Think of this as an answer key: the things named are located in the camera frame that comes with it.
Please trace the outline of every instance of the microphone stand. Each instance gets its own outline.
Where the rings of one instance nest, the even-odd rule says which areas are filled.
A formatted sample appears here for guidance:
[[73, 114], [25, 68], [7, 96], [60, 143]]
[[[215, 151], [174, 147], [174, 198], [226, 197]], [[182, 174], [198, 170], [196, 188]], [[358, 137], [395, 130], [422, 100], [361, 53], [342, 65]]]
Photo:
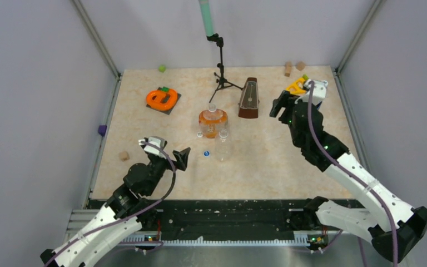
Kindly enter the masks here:
[[243, 90], [243, 88], [241, 88], [240, 86], [229, 82], [225, 77], [224, 77], [224, 73], [225, 73], [225, 66], [224, 66], [224, 54], [223, 54], [223, 46], [224, 46], [224, 39], [223, 37], [220, 37], [218, 35], [218, 33], [215, 33], [212, 36], [207, 36], [207, 40], [215, 42], [217, 44], [217, 47], [220, 47], [220, 63], [217, 64], [217, 67], [220, 69], [220, 76], [214, 72], [213, 75], [215, 77], [217, 77], [217, 83], [219, 84], [217, 86], [217, 89], [215, 89], [212, 97], [210, 98], [210, 100], [208, 101], [209, 103], [212, 102], [212, 99], [214, 99], [215, 94], [217, 93], [217, 91], [225, 89], [225, 88], [229, 88], [229, 87], [236, 87], [240, 90]]

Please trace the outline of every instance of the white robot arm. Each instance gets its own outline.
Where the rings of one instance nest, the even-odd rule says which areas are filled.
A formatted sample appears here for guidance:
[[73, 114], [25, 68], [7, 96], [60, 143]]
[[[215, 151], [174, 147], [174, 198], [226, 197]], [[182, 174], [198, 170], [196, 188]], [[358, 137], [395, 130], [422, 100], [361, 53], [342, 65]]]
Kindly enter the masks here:
[[[176, 161], [172, 161], [163, 151], [167, 144], [164, 139], [152, 136], [139, 140], [139, 144], [150, 163], [131, 166], [123, 178], [123, 185], [113, 192], [97, 215], [77, 235], [54, 250], [45, 250], [40, 255], [45, 267], [92, 267], [125, 237], [155, 223], [154, 206], [171, 192], [175, 171], [186, 170], [190, 148], [173, 151]], [[166, 170], [173, 171], [171, 187], [164, 197], [149, 204], [142, 196], [153, 193]]]
[[[318, 111], [318, 106], [326, 96], [327, 85], [326, 81], [307, 80], [304, 83], [307, 93], [304, 95], [283, 91], [274, 100], [270, 116], [276, 117], [285, 108], [279, 121], [289, 126], [294, 146], [301, 148], [302, 155], [309, 163], [348, 189], [367, 210], [349, 209], [318, 196], [304, 207], [308, 214], [306, 220], [311, 225], [333, 226], [354, 234], [372, 243], [377, 252], [390, 261], [393, 260], [391, 232], [394, 228], [400, 262], [425, 234], [427, 208], [413, 208], [396, 197], [359, 164], [342, 142], [323, 130], [323, 115]], [[334, 165], [331, 159], [341, 168]], [[361, 182], [350, 175], [358, 177]], [[391, 225], [388, 213], [394, 225]]]

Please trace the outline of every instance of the cable tie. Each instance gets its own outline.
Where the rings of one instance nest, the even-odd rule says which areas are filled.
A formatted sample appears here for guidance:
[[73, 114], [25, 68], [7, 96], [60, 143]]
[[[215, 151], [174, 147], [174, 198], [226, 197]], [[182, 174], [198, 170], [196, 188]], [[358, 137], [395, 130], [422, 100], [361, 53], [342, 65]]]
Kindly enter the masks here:
[[87, 240], [87, 237], [83, 234], [82, 230], [79, 230], [76, 236], [79, 241], [83, 242], [86, 245], [89, 244], [89, 241]]
[[375, 179], [374, 181], [370, 182], [368, 184], [368, 186], [366, 188], [364, 188], [363, 190], [363, 194], [366, 195], [367, 193], [369, 193], [369, 191], [371, 191], [372, 189], [374, 189], [374, 187], [376, 187], [376, 185], [380, 184], [379, 180]]

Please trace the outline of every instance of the white wall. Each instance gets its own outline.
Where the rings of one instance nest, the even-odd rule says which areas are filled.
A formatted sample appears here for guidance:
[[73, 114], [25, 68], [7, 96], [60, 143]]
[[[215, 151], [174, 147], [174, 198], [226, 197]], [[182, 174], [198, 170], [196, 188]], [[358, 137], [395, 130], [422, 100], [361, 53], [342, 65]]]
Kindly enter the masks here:
[[[337, 66], [372, 0], [210, 0], [225, 66]], [[212, 67], [198, 0], [82, 1], [120, 70]]]
[[[342, 77], [373, 174], [427, 207], [427, 1], [387, 1]], [[427, 266], [427, 233], [413, 254]]]
[[114, 84], [70, 1], [0, 1], [0, 266], [61, 244]]

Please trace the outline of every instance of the clear bottle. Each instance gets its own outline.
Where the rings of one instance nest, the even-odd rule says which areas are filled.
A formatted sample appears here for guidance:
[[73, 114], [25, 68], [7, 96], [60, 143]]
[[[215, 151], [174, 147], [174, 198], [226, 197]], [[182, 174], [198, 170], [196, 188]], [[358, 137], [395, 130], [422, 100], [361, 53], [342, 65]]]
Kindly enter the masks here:
[[209, 104], [208, 110], [204, 110], [199, 114], [200, 130], [207, 138], [215, 138], [219, 131], [226, 129], [227, 124], [227, 113], [218, 109], [214, 104]]
[[215, 137], [215, 157], [220, 161], [226, 161], [232, 154], [232, 141], [229, 132], [223, 129]]

